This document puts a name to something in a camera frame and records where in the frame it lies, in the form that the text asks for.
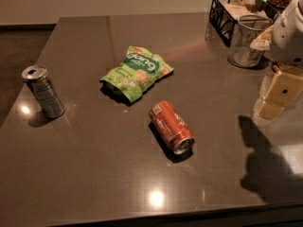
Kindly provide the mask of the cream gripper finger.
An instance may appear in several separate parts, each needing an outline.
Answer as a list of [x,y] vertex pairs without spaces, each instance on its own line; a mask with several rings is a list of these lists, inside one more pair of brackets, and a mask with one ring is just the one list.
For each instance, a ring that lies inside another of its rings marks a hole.
[[266,75],[261,84],[256,115],[266,120],[277,118],[303,92],[303,69],[285,67]]

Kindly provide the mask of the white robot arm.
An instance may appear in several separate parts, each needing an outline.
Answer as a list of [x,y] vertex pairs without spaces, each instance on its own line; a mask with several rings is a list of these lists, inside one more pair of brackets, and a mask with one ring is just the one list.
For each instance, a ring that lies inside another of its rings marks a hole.
[[303,0],[292,0],[276,18],[270,43],[272,72],[259,90],[255,114],[277,118],[303,91]]

